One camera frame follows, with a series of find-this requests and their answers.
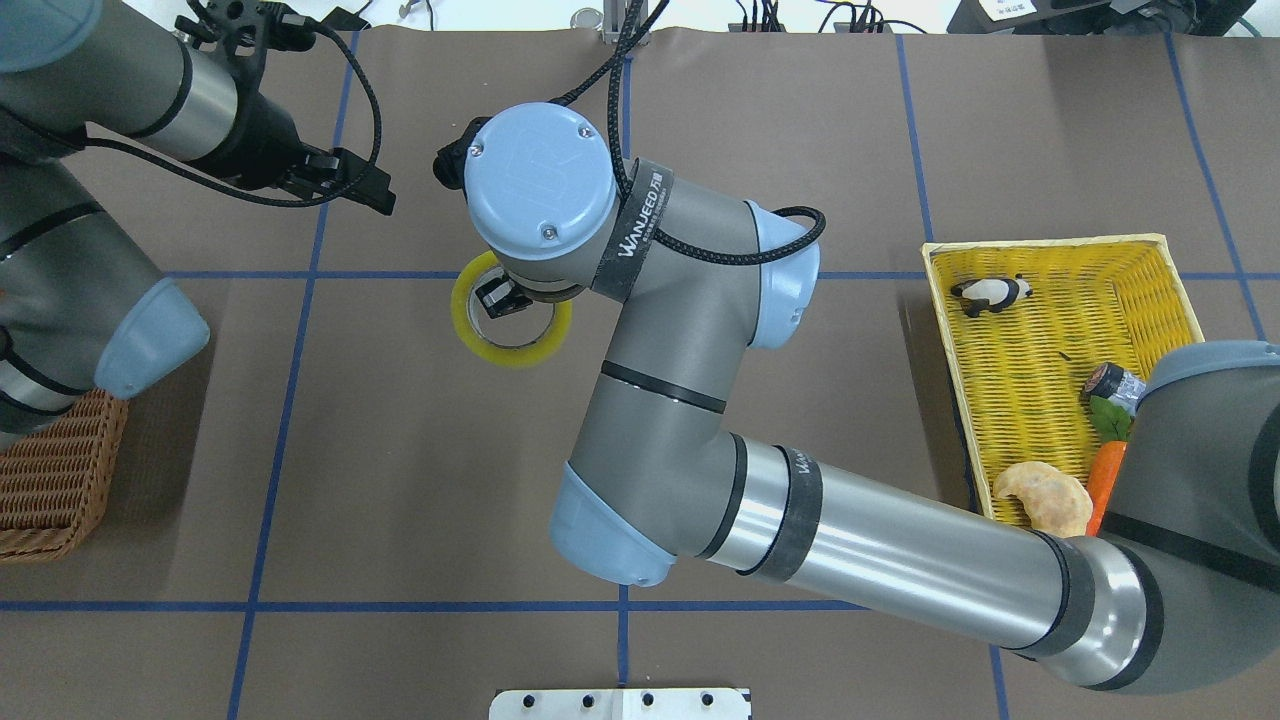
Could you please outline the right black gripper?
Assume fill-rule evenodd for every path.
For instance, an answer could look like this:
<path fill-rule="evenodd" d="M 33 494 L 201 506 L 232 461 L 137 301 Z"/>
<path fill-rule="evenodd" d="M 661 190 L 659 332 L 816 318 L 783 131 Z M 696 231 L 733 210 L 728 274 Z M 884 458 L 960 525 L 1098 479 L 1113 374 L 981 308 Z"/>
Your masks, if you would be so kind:
<path fill-rule="evenodd" d="M 488 272 L 474 287 L 474 297 L 489 319 L 522 313 L 532 305 L 525 288 L 506 272 Z"/>

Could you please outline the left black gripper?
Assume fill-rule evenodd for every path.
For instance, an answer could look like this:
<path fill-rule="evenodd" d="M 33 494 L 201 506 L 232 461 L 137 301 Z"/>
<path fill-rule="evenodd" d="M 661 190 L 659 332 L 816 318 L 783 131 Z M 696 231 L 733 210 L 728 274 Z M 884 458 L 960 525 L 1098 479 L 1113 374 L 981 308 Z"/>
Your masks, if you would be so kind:
<path fill-rule="evenodd" d="M 244 191 L 282 190 L 298 199 L 335 195 L 387 217 L 394 211 L 397 196 L 384 170 L 371 170 L 347 149 L 326 151 L 303 142 L 288 111 L 251 85 L 238 90 L 236 122 L 223 147 L 224 181 Z"/>

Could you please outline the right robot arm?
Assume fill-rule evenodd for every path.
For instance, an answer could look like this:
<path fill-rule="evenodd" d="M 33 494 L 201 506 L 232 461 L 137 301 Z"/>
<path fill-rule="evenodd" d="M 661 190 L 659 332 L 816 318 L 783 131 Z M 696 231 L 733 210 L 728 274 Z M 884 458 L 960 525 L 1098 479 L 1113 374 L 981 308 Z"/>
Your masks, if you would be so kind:
<path fill-rule="evenodd" d="M 695 556 L 1098 692 L 1189 691 L 1277 648 L 1276 346 L 1164 356 L 1100 534 L 1021 530 L 723 429 L 744 354 L 812 300 L 819 213 L 616 160 L 559 102 L 472 120 L 433 169 L 517 293 L 621 306 L 550 520 L 584 571 L 649 587 Z"/>

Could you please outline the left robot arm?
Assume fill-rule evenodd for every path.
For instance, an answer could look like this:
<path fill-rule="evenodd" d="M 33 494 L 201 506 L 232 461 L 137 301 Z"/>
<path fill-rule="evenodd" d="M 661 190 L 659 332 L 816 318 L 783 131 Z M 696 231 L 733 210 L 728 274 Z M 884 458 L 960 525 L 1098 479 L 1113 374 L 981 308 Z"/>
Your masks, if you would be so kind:
<path fill-rule="evenodd" d="M 393 211 L 367 158 L 303 142 L 261 88 L 270 51 L 342 38 L 360 12 L 300 1 L 191 1 L 161 26 L 125 1 L 5 1 L 3 19 L 3 447 L 92 389 L 133 398 L 197 355 L 210 329 L 64 167 L 114 149 L 233 199 Z"/>

